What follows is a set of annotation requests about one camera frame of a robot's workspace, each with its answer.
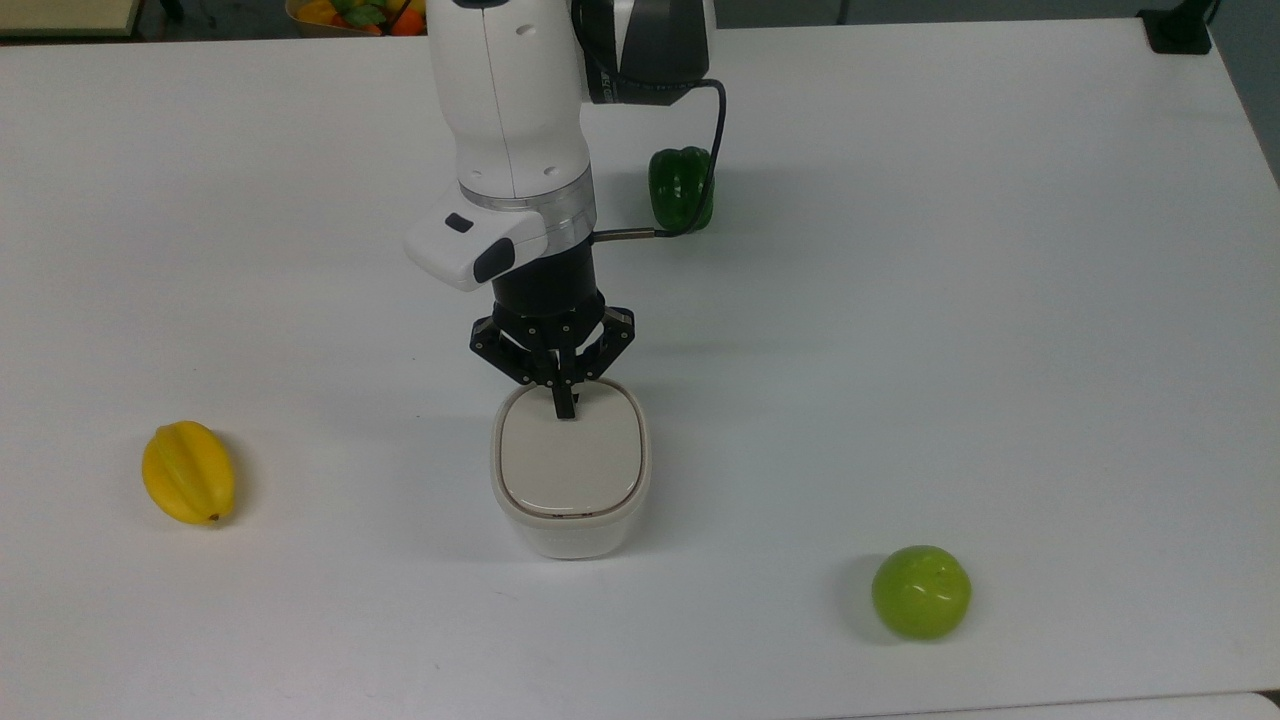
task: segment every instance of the floor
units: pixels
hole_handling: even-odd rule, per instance
[[[283,0],[179,0],[184,18],[165,15],[160,0],[145,0],[137,35],[146,41],[259,40],[297,37]],[[1174,0],[845,0],[849,24],[1132,18],[1143,8]],[[841,0],[716,0],[721,27],[833,24]],[[1224,0],[1213,36],[1254,132],[1280,178],[1280,3]]]

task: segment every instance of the green apple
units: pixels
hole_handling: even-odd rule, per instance
[[[936,639],[956,629],[972,594],[960,561],[932,544],[890,555],[872,580],[872,602],[881,621],[913,639]]]

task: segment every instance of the black cable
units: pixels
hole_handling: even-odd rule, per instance
[[[710,161],[707,164],[707,177],[703,179],[703,191],[698,197],[698,208],[694,210],[694,215],[685,223],[685,227],[680,228],[678,232],[657,229],[657,228],[623,228],[617,231],[602,231],[593,233],[591,242],[608,242],[611,240],[631,240],[641,237],[680,237],[694,229],[698,220],[703,217],[703,210],[707,209],[707,202],[710,201],[712,187],[716,183],[716,160],[719,158],[721,138],[724,137],[724,118],[728,114],[728,97],[724,92],[724,86],[718,79],[703,78],[696,82],[680,82],[680,83],[652,83],[622,74],[621,70],[611,70],[608,65],[600,61],[596,56],[595,50],[591,49],[590,42],[586,41],[586,36],[582,32],[582,0],[572,0],[570,4],[570,24],[573,26],[573,35],[577,37],[579,46],[582,47],[582,55],[585,55],[591,63],[595,64],[599,70],[607,76],[609,79],[618,85],[627,85],[640,90],[648,90],[652,92],[669,92],[673,90],[694,90],[696,87],[714,87],[717,95],[719,96],[719,113],[716,117],[716,138],[712,141]]]
[[[716,184],[716,160],[719,159],[719,143],[724,137],[724,117],[728,114],[728,99],[724,94],[724,85],[718,79],[700,79],[698,81],[698,87],[714,87],[717,95],[719,95],[719,113],[716,115],[716,140],[712,141],[712,158],[707,164],[707,177],[703,179],[703,192],[698,197],[698,209],[694,214],[689,217],[689,222],[680,231],[663,231],[655,229],[655,237],[680,237],[685,233],[692,232],[698,220],[701,219],[703,211],[707,209],[707,204],[710,201],[713,186]]]

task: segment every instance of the orange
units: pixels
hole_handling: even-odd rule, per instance
[[[392,35],[419,35],[426,27],[422,14],[412,8],[404,8],[401,19],[392,26]]]

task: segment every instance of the white container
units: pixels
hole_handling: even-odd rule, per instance
[[[511,393],[493,429],[493,492],[535,551],[561,560],[612,552],[649,493],[649,428],[622,386],[577,386],[577,418],[558,420],[550,391]]]

